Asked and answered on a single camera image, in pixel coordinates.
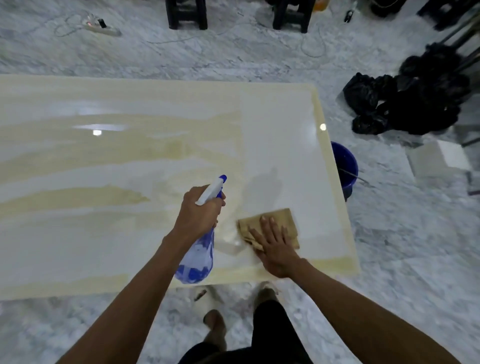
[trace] person's left arm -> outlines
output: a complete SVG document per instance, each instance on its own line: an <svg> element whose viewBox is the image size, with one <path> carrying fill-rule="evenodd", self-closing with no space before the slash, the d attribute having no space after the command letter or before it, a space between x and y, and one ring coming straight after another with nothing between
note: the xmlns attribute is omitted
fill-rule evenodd
<svg viewBox="0 0 480 364"><path fill-rule="evenodd" d="M180 261L195 240L216 225L225 205L223 195L197 206L195 201L206 187L193 187L185 194L175 226L155 255L58 364L137 362Z"/></svg>

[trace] blue bucket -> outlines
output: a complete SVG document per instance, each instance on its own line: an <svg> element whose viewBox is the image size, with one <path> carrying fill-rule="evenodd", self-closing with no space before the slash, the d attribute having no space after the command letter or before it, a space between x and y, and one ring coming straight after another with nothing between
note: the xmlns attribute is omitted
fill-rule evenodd
<svg viewBox="0 0 480 364"><path fill-rule="evenodd" d="M359 167L357 160L347 148L339 143L332 142L333 155L335 157L335 163L337 168L347 170L353 173L355 176L359 174ZM340 184L342 185L343 197L345 201L352 194L352 187L357 181L357 177L353 177L341 170L338 170L338 176L340 177Z"/></svg>

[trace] black pants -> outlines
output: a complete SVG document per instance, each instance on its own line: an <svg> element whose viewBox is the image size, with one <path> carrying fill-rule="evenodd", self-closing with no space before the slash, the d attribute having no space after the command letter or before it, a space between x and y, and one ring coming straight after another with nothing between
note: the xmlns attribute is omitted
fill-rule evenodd
<svg viewBox="0 0 480 364"><path fill-rule="evenodd" d="M206 362L248 363L265 360L266 363L312 364L283 306L277 301L261 303L253 313L252 345L248 348L220 353L210 343L201 342L188 350L179 364L194 364L213 355Z"/></svg>

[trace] marble floor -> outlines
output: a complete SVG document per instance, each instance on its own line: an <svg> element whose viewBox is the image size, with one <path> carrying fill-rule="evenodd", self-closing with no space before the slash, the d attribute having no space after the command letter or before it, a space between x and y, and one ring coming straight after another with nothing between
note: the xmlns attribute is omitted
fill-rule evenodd
<svg viewBox="0 0 480 364"><path fill-rule="evenodd" d="M315 84L331 139L353 151L370 183L358 182L347 203L362 273L339 279L432 336L463 364L476 364L479 197L467 195L464 175L415 182L404 149L434 136L355 135L352 111L338 96L354 73L394 74L407 56L442 39L415 16L423 2L408 1L387 20L362 10L343 24L349 1L332 0L302 35L291 27L272 30L271 12L260 0L207 0L206 31L192 24L169 30L165 4L157 0L0 0L0 73ZM88 12L119 27L122 36L82 30ZM359 363L309 297L289 281L279 285L315 363ZM218 287L232 349L250 342L252 290L248 283ZM206 334L187 296L185 290L167 294L140 363L176 363ZM1 302L0 363L54 362L112 298Z"/></svg>

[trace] cloth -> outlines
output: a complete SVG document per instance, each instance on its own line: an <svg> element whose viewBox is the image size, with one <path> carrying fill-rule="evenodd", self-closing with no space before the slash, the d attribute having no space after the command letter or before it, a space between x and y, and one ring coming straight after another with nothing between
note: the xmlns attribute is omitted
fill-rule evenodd
<svg viewBox="0 0 480 364"><path fill-rule="evenodd" d="M179 364L276 363L313 364L283 306L265 301L253 313L252 345L220 352L213 344L201 342L183 356Z"/></svg>
<svg viewBox="0 0 480 364"><path fill-rule="evenodd" d="M260 217L265 216L266 218L270 218L273 216L276 223L279 227L285 226L288 229L288 234L292 239L292 246L294 249L299 249L299 241L297 227L295 226L295 222L293 221L292 212L289 208L284 208L281 210L265 212L260 215L253 216L251 218L241 218L237 221L237 227L239 229L240 235L242 239L250 245L253 245L255 249L263 250L262 246L255 241L253 236L248 231L248 227L250 226L253 229L256 229L258 232L262 232L262 228L260 227Z"/></svg>

